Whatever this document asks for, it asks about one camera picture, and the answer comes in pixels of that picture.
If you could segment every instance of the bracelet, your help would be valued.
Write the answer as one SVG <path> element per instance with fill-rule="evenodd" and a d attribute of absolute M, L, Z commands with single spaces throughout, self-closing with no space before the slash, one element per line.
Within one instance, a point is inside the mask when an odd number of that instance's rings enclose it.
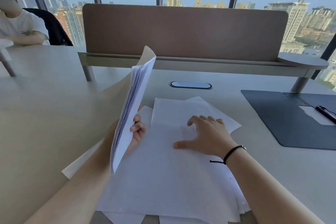
<path fill-rule="evenodd" d="M 242 146 L 242 145 L 238 145 L 238 146 L 232 148 L 232 149 L 225 155 L 225 157 L 224 157 L 224 159 L 223 159 L 223 162 L 220 162 L 220 161 L 211 161 L 211 160 L 210 160 L 210 162 L 211 162 L 211 163 L 222 163 L 222 164 L 226 165 L 226 161 L 228 160 L 229 156 L 230 156 L 235 150 L 237 150 L 237 149 L 239 149 L 239 148 L 243 148 L 244 150 L 246 150 L 246 148 L 245 148 L 244 146 Z"/>

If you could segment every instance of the forearm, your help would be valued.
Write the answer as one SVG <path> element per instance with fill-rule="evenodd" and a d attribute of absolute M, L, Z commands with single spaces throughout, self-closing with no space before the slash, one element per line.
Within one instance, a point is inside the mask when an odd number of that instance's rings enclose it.
<path fill-rule="evenodd" d="M 42 35 L 18 35 L 6 37 L 5 39 L 12 40 L 14 44 L 18 45 L 35 45 L 43 44 L 44 37 Z"/>
<path fill-rule="evenodd" d="M 259 224 L 323 223 L 245 150 L 236 150 L 226 163 Z"/>
<path fill-rule="evenodd" d="M 25 224 L 85 224 L 95 212 L 97 202 L 110 176 L 110 152 L 115 127 L 100 147 L 47 203 Z"/>

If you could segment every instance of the left arm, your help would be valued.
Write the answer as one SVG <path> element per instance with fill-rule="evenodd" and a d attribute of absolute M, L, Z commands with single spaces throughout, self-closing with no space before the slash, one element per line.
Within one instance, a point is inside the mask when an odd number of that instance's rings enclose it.
<path fill-rule="evenodd" d="M 127 150 L 134 147 L 145 133 L 145 125 L 140 119 L 139 115 L 134 117 L 133 139 Z M 118 121 L 112 124 L 102 144 L 72 179 L 24 224 L 90 223 L 100 194 L 111 176 L 110 153 L 117 124 Z"/>
<path fill-rule="evenodd" d="M 12 40 L 14 44 L 19 45 L 34 45 L 34 44 L 43 44 L 45 37 L 39 31 L 33 31 L 31 35 L 17 35 L 4 37 L 3 39 Z"/>

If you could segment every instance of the desk surface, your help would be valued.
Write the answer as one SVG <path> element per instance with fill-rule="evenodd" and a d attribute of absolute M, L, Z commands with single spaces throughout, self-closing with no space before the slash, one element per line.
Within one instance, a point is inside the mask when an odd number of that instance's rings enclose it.
<path fill-rule="evenodd" d="M 25 221 L 67 181 L 61 170 L 92 147 L 117 118 L 102 91 L 129 72 L 94 67 L 87 82 L 77 55 L 63 46 L 10 47 L 16 78 L 0 67 L 0 216 Z M 238 144 L 326 223 L 334 223 L 336 151 L 286 148 L 240 90 L 288 92 L 296 78 L 153 70 L 143 104 L 154 98 L 201 96 L 239 122 Z M 212 84 L 211 90 L 179 89 L 171 81 Z M 309 81 L 305 93 L 334 94 Z"/>

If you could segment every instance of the right hand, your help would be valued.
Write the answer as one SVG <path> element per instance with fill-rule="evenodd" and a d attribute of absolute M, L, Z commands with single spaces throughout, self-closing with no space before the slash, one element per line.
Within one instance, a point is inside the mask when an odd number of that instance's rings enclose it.
<path fill-rule="evenodd" d="M 174 149 L 190 149 L 223 159 L 237 144 L 232 140 L 222 119 L 212 116 L 192 116 L 187 125 L 196 124 L 197 137 L 192 141 L 178 141 Z"/>

